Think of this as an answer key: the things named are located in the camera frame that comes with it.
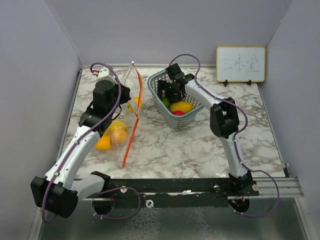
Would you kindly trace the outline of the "blue plastic basket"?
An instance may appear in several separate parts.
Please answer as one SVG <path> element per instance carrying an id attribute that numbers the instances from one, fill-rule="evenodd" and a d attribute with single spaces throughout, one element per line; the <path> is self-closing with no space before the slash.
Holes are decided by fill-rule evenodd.
<path id="1" fill-rule="evenodd" d="M 158 81 L 170 82 L 165 70 L 155 73 L 149 77 L 147 81 L 153 103 L 165 122 L 174 130 L 180 130 L 191 124 L 195 120 L 197 113 L 200 112 L 204 106 L 194 97 L 187 94 L 181 101 L 175 103 L 171 103 L 169 99 L 165 97 L 164 91 L 162 91 L 162 97 L 159 98 L 157 95 Z"/>

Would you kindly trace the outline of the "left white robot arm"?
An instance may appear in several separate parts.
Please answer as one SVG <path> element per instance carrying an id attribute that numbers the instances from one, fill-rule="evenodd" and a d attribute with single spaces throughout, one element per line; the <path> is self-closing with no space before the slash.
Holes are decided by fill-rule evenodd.
<path id="1" fill-rule="evenodd" d="M 129 87 L 110 80 L 98 81 L 92 96 L 65 152 L 43 177 L 36 176 L 30 183 L 34 202 L 41 209 L 41 219 L 45 224 L 50 223 L 46 212 L 62 218 L 73 213 L 81 194 L 88 190 L 86 187 L 72 189 L 78 169 L 111 125 L 116 108 L 131 100 Z"/>

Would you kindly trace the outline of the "orange tangerine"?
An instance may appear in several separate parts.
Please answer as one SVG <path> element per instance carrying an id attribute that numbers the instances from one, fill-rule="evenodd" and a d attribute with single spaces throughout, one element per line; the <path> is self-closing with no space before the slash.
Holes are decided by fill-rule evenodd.
<path id="1" fill-rule="evenodd" d="M 113 146 L 123 146 L 127 142 L 128 133 L 126 130 L 116 129 L 112 132 L 110 138 Z"/>

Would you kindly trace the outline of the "clear zip bag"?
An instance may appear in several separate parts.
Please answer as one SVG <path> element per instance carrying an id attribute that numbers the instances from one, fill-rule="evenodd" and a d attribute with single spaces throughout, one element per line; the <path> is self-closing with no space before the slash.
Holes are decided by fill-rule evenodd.
<path id="1" fill-rule="evenodd" d="M 124 168 L 139 121 L 140 118 L 134 118 L 131 125 L 131 122 L 115 119 L 95 144 L 95 149 L 111 152 L 115 158 L 122 160 L 121 167 Z"/>
<path id="2" fill-rule="evenodd" d="M 143 108 L 144 84 L 141 74 L 136 68 L 134 60 L 132 60 L 129 64 L 124 75 L 121 77 L 120 82 L 123 86 L 130 89 L 129 96 L 131 100 L 133 100 L 134 97 L 139 97 L 139 102 L 141 103 L 140 110 L 130 112 L 128 110 L 128 103 L 130 102 L 130 100 L 125 104 L 126 112 L 128 112 L 128 115 L 132 115 L 136 118 L 139 118 Z"/>

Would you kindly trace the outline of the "orange bell pepper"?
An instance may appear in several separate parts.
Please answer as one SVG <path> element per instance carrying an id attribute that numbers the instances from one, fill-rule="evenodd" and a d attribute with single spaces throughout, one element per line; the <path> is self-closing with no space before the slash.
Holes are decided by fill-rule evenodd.
<path id="1" fill-rule="evenodd" d="M 111 137 L 109 135 L 103 135 L 95 144 L 95 148 L 99 151 L 111 150 L 113 148 Z"/>

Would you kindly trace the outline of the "green apple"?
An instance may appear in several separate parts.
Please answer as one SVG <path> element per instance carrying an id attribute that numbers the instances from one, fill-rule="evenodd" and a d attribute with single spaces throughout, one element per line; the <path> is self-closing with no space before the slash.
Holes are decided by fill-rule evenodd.
<path id="1" fill-rule="evenodd" d="M 170 107 L 170 101 L 167 99 L 167 98 L 163 98 L 162 99 L 162 103 L 164 104 L 164 106 L 166 107 L 166 108 L 169 108 Z"/>

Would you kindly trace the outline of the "yellow apple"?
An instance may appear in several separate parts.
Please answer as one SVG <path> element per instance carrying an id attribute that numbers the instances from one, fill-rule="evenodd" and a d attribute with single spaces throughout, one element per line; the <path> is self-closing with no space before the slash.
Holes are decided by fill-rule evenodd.
<path id="1" fill-rule="evenodd" d="M 139 97 L 134 96 L 132 100 L 127 104 L 127 108 L 130 112 L 139 111 L 142 104 L 139 102 Z"/>

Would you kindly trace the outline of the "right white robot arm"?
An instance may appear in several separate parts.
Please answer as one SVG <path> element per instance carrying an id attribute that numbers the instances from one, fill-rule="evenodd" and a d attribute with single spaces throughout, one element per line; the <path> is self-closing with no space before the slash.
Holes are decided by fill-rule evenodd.
<path id="1" fill-rule="evenodd" d="M 158 82 L 158 95 L 172 103 L 182 100 L 186 95 L 199 101 L 210 113 L 210 130 L 223 145 L 229 166 L 230 191 L 240 196 L 247 191 L 252 174 L 244 167 L 244 157 L 236 133 L 239 131 L 239 116 L 233 98 L 222 98 L 200 84 L 191 73 L 184 74 L 175 63 L 165 69 L 169 80 Z"/>

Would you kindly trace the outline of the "yellow pear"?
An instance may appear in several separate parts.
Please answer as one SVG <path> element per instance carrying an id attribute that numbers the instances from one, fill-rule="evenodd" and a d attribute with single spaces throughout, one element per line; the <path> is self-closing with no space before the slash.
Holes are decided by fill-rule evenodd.
<path id="1" fill-rule="evenodd" d="M 114 120 L 108 127 L 110 132 L 113 132 L 114 130 L 117 130 L 117 129 L 122 129 L 126 131 L 127 128 L 128 126 L 122 120 L 119 120 L 119 119 Z"/>

